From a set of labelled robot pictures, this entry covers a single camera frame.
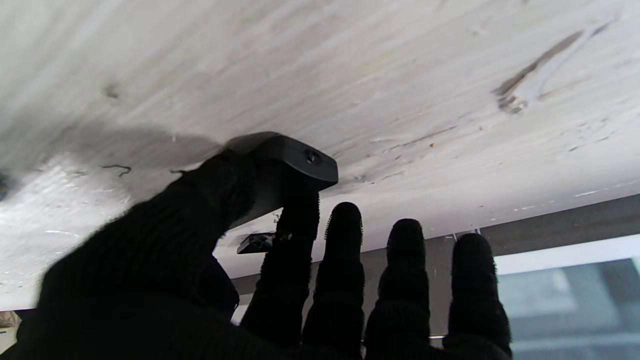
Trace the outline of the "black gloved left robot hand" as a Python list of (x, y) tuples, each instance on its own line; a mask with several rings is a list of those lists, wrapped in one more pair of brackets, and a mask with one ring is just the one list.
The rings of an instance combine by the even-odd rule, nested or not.
[(333, 208), (309, 295), (319, 195), (295, 194), (239, 325), (239, 301), (213, 257), (231, 223), (249, 212), (255, 169), (231, 150), (92, 234), (45, 272), (37, 306), (3, 360), (511, 360), (511, 330), (489, 242), (474, 233), (452, 252), (452, 299), (442, 347), (431, 344), (425, 237), (400, 219), (368, 320), (362, 216)]

